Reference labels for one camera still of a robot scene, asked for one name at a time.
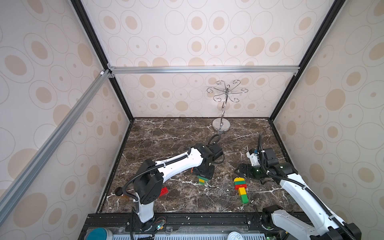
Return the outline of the yellow square lego back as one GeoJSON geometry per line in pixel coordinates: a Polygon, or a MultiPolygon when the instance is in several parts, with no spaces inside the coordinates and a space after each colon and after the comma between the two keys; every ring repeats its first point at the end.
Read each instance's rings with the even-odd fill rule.
{"type": "Polygon", "coordinates": [[[234,179],[234,182],[244,182],[244,181],[245,179],[240,177],[234,179]]]}

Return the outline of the green long lego back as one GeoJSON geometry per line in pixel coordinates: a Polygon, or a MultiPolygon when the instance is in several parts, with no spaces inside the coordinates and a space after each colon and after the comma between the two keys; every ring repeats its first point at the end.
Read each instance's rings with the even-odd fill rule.
{"type": "Polygon", "coordinates": [[[237,185],[246,185],[246,182],[245,181],[237,181],[237,182],[234,182],[234,184],[237,186],[237,185]]]}

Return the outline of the green long lego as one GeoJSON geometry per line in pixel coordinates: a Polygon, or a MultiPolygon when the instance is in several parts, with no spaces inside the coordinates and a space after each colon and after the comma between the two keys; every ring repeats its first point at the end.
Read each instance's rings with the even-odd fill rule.
{"type": "Polygon", "coordinates": [[[199,179],[200,181],[204,181],[204,182],[209,181],[209,179],[204,178],[204,177],[201,177],[201,176],[198,176],[198,179],[199,179]]]}
{"type": "Polygon", "coordinates": [[[246,185],[246,182],[245,181],[237,181],[237,182],[234,182],[234,184],[237,186],[237,185],[246,185]]]}

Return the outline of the red long lego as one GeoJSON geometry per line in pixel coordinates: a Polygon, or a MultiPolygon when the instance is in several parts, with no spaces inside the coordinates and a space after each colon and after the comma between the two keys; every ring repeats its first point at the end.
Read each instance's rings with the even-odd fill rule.
{"type": "Polygon", "coordinates": [[[160,193],[159,197],[162,197],[162,196],[166,195],[168,192],[169,192],[168,188],[167,187],[163,187],[161,189],[161,193],[160,193]]]}
{"type": "Polygon", "coordinates": [[[240,188],[244,188],[246,189],[247,188],[247,185],[246,184],[241,184],[241,185],[235,185],[235,189],[238,190],[240,188]]]}

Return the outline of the green long lego front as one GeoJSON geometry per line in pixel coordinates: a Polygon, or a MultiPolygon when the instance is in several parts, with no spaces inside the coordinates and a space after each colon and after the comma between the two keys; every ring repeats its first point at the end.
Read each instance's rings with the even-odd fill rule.
{"type": "Polygon", "coordinates": [[[209,179],[204,178],[204,177],[201,177],[201,176],[198,176],[198,179],[199,179],[200,181],[204,181],[204,182],[209,181],[209,179]]]}

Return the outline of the green square lego front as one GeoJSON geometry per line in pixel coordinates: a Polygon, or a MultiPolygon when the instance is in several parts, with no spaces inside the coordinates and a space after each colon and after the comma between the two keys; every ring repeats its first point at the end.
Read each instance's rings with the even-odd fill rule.
{"type": "Polygon", "coordinates": [[[249,203],[249,198],[246,194],[240,195],[242,204],[248,204],[249,203]]]}

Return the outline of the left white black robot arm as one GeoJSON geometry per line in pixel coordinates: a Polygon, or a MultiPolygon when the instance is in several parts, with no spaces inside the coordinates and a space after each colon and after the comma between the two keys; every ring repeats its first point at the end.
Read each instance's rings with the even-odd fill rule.
{"type": "Polygon", "coordinates": [[[155,220],[154,201],[163,189],[163,184],[186,170],[198,180],[209,181],[213,178],[217,159],[224,156],[222,147],[218,144],[221,136],[213,135],[207,144],[196,144],[183,149],[183,153],[161,161],[145,160],[136,174],[124,186],[115,189],[116,196],[133,199],[134,213],[142,224],[155,220]]]}

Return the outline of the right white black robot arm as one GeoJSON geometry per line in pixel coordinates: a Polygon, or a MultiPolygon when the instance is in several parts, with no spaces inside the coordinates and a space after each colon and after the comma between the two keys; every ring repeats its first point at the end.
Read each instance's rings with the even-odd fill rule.
{"type": "Polygon", "coordinates": [[[263,208],[261,225],[267,230],[280,228],[298,240],[359,240],[361,230],[346,223],[310,189],[290,163],[280,163],[272,148],[263,148],[262,136],[258,146],[247,152],[250,164],[240,164],[235,173],[235,188],[245,191],[245,179],[270,178],[279,184],[304,211],[310,224],[299,220],[278,205],[263,208]]]}

